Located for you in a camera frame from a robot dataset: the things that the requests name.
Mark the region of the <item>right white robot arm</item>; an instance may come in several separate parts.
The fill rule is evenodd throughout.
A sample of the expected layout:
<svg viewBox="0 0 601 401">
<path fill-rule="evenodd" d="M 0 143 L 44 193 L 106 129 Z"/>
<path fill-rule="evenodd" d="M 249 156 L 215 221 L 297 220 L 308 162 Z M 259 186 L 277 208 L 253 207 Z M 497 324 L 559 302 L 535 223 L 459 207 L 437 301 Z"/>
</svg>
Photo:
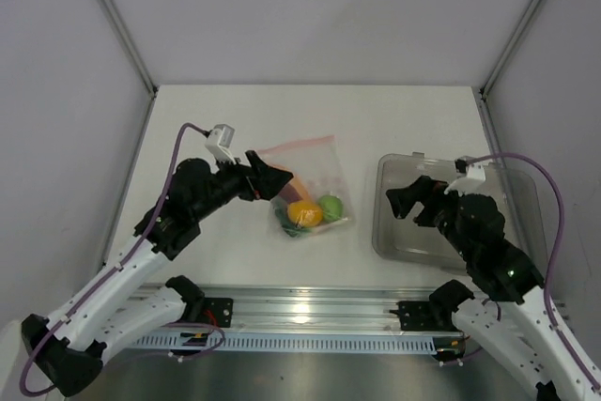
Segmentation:
<svg viewBox="0 0 601 401">
<path fill-rule="evenodd" d="M 495 200 L 462 193 L 454 184 L 418 177 L 386 197 L 397 219 L 413 207 L 413 222 L 437 229 L 457 251 L 468 276 L 520 331 L 515 336 L 462 283 L 452 280 L 430 294 L 428 315 L 440 329 L 473 337 L 536 400 L 597 400 L 600 368 L 594 364 L 545 292 L 531 259 L 504 235 Z"/>
</svg>

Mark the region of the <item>red meat slice toy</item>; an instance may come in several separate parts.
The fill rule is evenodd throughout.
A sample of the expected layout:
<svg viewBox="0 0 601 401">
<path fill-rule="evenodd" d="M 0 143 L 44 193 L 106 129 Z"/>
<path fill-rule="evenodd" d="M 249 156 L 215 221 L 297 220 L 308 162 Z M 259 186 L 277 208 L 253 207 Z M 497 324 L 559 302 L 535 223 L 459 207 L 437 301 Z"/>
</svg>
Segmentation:
<svg viewBox="0 0 601 401">
<path fill-rule="evenodd" d="M 287 204 L 299 201 L 313 201 L 312 196 L 309 194 L 305 185 L 296 176 L 293 176 L 293 178 L 286 183 L 283 189 L 278 193 L 278 197 Z"/>
</svg>

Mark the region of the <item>clear pink zip bag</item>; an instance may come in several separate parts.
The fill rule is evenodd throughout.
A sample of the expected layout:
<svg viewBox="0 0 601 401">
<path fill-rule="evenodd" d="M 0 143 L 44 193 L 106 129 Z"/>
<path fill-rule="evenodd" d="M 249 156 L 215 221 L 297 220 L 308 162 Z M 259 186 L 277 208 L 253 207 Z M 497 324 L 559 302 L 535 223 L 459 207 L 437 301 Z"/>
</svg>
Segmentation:
<svg viewBox="0 0 601 401">
<path fill-rule="evenodd" d="M 310 233 L 297 239 L 308 238 L 352 224 L 355 215 L 347 178 L 338 157 L 334 136 L 327 135 L 287 142 L 276 147 L 259 150 L 257 154 L 268 165 L 287 170 L 293 176 L 298 177 L 311 194 L 313 202 L 317 203 L 321 196 L 331 194 L 339 197 L 344 204 L 344 214 L 341 220 L 333 223 L 322 221 L 316 227 L 306 227 L 310 229 Z M 284 234 L 273 210 L 275 208 L 287 210 L 288 205 L 278 197 L 278 194 L 270 201 L 271 217 L 275 221 L 277 229 Z"/>
</svg>

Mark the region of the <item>yellow lemon toy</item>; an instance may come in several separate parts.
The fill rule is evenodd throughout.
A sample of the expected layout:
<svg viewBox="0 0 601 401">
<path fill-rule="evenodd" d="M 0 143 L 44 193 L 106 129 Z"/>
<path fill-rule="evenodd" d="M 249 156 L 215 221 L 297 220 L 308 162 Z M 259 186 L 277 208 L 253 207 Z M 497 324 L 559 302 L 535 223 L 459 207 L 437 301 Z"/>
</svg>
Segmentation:
<svg viewBox="0 0 601 401">
<path fill-rule="evenodd" d="M 297 227 L 316 227 L 323 221 L 323 209 L 319 204 L 300 200 L 287 206 L 287 218 Z"/>
</svg>

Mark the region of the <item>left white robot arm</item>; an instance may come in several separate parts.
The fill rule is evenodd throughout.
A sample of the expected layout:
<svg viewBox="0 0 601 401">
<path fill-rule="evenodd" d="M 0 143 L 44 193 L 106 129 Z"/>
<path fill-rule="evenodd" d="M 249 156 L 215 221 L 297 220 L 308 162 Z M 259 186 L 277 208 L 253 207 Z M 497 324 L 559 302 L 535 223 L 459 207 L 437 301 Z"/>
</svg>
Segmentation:
<svg viewBox="0 0 601 401">
<path fill-rule="evenodd" d="M 270 201 L 293 178 L 256 152 L 247 163 L 221 162 L 213 172 L 199 158 L 170 162 L 154 208 L 135 226 L 131 243 L 73 298 L 47 316 L 21 324 L 28 360 L 66 397 L 88 387 L 123 348 L 157 328 L 191 326 L 205 312 L 205 294 L 184 276 L 170 278 L 145 301 L 124 305 L 158 270 L 175 260 L 201 233 L 200 223 L 238 198 Z"/>
</svg>

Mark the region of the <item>green round fruit toy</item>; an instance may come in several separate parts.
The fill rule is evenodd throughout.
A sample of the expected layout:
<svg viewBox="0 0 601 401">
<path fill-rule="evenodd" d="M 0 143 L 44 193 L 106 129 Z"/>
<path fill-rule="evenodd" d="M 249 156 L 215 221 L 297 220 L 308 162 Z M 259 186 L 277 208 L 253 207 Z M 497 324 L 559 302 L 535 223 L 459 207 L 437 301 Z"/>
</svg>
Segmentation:
<svg viewBox="0 0 601 401">
<path fill-rule="evenodd" d="M 317 203 L 322 209 L 324 222 L 333 223 L 342 219 L 344 204 L 339 197 L 325 194 L 318 199 Z"/>
</svg>

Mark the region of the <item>green scallion toy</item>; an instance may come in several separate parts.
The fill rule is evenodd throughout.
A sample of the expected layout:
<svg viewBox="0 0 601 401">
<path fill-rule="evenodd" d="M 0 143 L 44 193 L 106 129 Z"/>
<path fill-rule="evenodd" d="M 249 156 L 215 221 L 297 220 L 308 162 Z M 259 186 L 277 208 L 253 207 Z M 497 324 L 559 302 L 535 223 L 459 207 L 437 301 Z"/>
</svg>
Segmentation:
<svg viewBox="0 0 601 401">
<path fill-rule="evenodd" d="M 275 208 L 273 214 L 277 219 L 280 228 L 292 239 L 297 239 L 306 236 L 310 233 L 310 229 L 299 226 L 293 223 L 287 216 L 287 212 L 284 208 Z"/>
</svg>

